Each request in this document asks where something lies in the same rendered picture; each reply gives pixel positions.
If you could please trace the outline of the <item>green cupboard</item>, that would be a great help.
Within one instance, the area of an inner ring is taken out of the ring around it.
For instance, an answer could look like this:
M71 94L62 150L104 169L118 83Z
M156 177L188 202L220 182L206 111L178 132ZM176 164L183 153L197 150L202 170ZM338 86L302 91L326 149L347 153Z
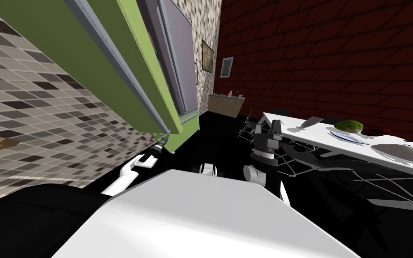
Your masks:
M87 0L171 131L169 152L199 131L175 109L136 0ZM0 18L125 122L156 139L163 135L64 0L0 0Z

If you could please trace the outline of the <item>green watermelon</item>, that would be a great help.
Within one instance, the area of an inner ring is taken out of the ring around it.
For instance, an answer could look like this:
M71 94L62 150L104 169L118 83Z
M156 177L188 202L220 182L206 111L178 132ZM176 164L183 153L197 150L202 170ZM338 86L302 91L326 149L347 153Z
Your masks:
M359 133L363 130L364 125L355 120L343 120L334 124L334 127L347 133Z

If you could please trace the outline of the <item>grey wedge-shaped utensil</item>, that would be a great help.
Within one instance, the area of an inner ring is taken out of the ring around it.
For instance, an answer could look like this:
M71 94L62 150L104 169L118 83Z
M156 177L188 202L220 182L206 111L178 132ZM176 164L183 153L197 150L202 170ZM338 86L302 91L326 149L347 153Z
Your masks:
M321 122L321 121L323 121L323 118L319 118L319 117L313 116L313 117L310 117L310 118L308 118L307 120L305 120L305 121L299 126L299 128L300 128L300 129L305 129L305 128L311 127L311 126L313 126L313 125L315 125L315 124L317 124L317 123L319 123L319 122Z

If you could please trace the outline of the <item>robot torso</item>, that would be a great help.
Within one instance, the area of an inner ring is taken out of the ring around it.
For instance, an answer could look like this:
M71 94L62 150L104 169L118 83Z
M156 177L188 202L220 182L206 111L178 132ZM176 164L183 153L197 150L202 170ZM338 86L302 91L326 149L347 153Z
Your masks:
M167 170L133 187L129 165L110 196L52 258L360 258L256 180Z

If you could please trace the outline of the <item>dark framed wall picture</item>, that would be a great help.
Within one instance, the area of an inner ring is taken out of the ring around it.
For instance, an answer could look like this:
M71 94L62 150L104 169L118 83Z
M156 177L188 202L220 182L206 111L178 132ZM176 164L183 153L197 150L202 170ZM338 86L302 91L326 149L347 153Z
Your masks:
M202 70L213 73L214 52L202 39Z

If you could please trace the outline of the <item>brown sideboard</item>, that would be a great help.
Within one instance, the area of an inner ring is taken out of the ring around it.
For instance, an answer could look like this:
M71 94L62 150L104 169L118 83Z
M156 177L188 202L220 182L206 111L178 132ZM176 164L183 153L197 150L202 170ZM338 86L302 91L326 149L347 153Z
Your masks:
M211 94L208 96L208 111L237 118L244 101L244 97Z

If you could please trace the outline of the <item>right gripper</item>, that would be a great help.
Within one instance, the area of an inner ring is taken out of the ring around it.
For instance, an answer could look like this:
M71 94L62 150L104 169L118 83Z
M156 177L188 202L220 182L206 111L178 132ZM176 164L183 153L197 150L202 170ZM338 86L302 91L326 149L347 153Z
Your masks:
M256 124L253 134L253 148L266 153L274 153L282 141L281 121L273 120L271 133L262 133L262 124Z

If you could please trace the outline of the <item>blue and white plate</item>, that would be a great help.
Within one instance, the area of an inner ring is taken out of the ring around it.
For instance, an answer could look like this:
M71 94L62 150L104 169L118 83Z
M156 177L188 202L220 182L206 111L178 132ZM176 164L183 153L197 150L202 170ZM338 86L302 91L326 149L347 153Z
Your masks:
M362 144L362 145L369 145L369 143L364 142L364 141L362 141L362 140L359 140L359 139L357 139L357 138L355 138L355 137L353 137L353 136L350 136L350 135L341 134L341 133L337 133L337 132L333 132L333 131L330 131L330 133L331 133L333 136L335 136L336 138L341 139L341 140L343 140L343 141L352 142L352 143L357 143L357 144Z

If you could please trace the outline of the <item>pale framed wall picture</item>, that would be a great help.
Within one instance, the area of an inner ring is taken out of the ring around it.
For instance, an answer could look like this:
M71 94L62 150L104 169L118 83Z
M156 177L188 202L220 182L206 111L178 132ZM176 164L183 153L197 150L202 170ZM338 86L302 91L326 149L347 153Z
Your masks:
M229 78L234 57L223 58L220 78Z

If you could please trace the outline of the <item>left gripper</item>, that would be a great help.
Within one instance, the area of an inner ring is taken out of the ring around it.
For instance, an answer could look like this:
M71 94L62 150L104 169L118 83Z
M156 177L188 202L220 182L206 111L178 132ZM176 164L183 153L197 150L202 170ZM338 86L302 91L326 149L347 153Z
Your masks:
M155 144L157 148L163 149L166 143L168 142L169 134L166 134L161 137L161 139Z

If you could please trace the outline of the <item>white table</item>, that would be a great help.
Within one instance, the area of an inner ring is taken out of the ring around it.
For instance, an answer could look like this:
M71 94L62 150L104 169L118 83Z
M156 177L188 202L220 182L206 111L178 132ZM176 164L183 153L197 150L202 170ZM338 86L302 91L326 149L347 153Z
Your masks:
M393 156L386 156L383 152L375 151L371 148L375 144L405 144L406 142L401 138L391 135L377 138L362 138L360 134L354 134L355 138L367 143L363 145L348 142L333 135L331 132L331 130L334 130L333 126L324 123L318 123L300 130L297 126L304 122L302 119L264 112L262 120L269 124L273 120L280 120L282 123L282 135L285 137L332 151L333 155L343 154L413 175L413 162Z

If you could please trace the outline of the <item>grey framed window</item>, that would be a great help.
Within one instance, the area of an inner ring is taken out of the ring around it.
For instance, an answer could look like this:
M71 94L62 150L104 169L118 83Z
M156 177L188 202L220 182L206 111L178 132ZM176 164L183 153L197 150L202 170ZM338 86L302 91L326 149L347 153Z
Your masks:
M192 24L174 0L136 0L181 118L198 110Z

